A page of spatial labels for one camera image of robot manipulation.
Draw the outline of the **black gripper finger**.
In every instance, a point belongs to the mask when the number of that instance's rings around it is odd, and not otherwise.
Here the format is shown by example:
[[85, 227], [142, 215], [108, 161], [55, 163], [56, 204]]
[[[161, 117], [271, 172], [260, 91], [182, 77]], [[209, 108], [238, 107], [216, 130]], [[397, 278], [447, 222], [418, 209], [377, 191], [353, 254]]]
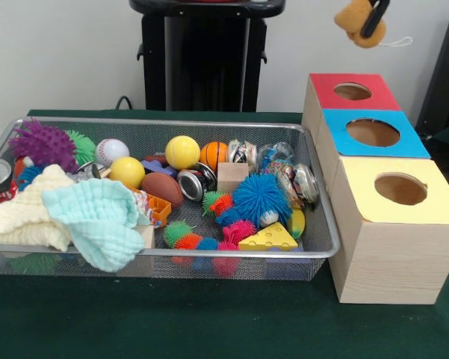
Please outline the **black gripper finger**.
[[380, 20], [390, 5], [390, 0], [369, 0], [368, 2], [372, 9], [360, 32], [362, 37], [370, 37], [375, 32]]

